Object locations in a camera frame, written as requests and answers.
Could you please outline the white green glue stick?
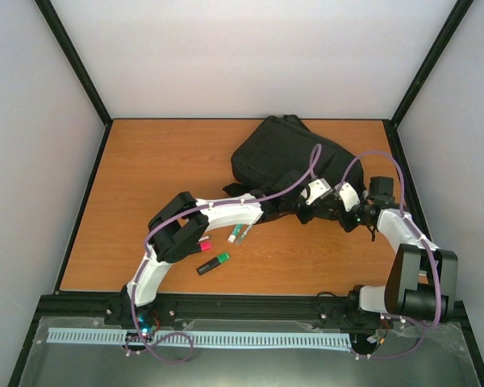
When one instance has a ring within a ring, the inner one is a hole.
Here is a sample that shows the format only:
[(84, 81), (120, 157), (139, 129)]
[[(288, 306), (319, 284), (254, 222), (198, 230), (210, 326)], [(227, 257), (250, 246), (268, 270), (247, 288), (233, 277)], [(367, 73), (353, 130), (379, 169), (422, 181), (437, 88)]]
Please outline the white green glue stick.
[(234, 243), (242, 228), (243, 228), (242, 224), (235, 225), (234, 228), (232, 229), (232, 232), (228, 236), (227, 241), (229, 243)]

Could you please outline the green white marker pen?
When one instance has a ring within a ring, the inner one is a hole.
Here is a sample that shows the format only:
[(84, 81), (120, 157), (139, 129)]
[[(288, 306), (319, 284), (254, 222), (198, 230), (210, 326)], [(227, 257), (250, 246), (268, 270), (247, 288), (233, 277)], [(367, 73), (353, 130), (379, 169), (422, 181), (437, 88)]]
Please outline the green white marker pen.
[(237, 236), (235, 244), (240, 245), (243, 243), (244, 239), (247, 237), (248, 233), (252, 230), (252, 225), (246, 226), (246, 228)]

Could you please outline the green black highlighter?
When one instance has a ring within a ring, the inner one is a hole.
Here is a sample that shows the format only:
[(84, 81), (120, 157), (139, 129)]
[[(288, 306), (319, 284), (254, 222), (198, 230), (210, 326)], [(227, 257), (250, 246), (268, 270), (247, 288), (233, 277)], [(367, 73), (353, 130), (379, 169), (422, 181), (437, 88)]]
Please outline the green black highlighter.
[(196, 271), (199, 276), (202, 276), (214, 268), (217, 268), (221, 264), (224, 264), (230, 259), (230, 255), (226, 252), (217, 255), (216, 257), (212, 258), (211, 260), (207, 261), (205, 264), (202, 264), (201, 266), (196, 268)]

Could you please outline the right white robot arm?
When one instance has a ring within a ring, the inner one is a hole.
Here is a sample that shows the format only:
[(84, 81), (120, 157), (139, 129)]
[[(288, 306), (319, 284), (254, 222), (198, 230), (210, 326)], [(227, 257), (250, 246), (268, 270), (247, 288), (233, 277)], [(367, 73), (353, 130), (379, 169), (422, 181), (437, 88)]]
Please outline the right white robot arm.
[(394, 181), (373, 177), (368, 191), (358, 194), (348, 183), (335, 188), (338, 219), (346, 231), (366, 227), (383, 235), (395, 253), (384, 286), (357, 287), (358, 309), (446, 323), (453, 316), (458, 258), (439, 248), (416, 226), (393, 196)]

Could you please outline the black student backpack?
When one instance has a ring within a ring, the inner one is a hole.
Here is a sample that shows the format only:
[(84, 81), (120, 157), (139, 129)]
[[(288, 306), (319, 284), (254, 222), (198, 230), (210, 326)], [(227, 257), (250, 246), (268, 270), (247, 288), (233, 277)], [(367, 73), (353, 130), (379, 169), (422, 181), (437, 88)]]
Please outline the black student backpack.
[[(361, 162), (356, 162), (349, 173), (345, 173), (354, 155), (311, 132), (295, 115), (269, 116), (234, 151), (231, 165), (235, 181), (224, 186), (223, 191), (233, 198), (252, 189), (271, 194), (283, 190), (306, 172), (316, 144), (322, 145), (322, 152), (314, 167), (315, 176), (324, 178), (331, 187), (341, 181), (348, 182), (362, 198), (365, 181)], [(336, 221), (336, 197), (329, 194), (322, 200), (330, 206), (330, 221)]]

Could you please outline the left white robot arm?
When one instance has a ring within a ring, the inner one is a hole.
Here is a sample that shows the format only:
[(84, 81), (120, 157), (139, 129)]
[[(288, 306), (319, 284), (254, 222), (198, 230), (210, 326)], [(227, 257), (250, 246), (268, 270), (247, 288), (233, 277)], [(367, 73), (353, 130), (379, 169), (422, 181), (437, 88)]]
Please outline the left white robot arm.
[(271, 222), (286, 214), (306, 214), (332, 192), (323, 178), (310, 174), (276, 193), (252, 189), (238, 197), (218, 200), (178, 194), (150, 222), (144, 240), (144, 256), (127, 283), (129, 299), (123, 314), (132, 323), (146, 323), (151, 302), (170, 267), (194, 254), (199, 240), (209, 231), (237, 225)]

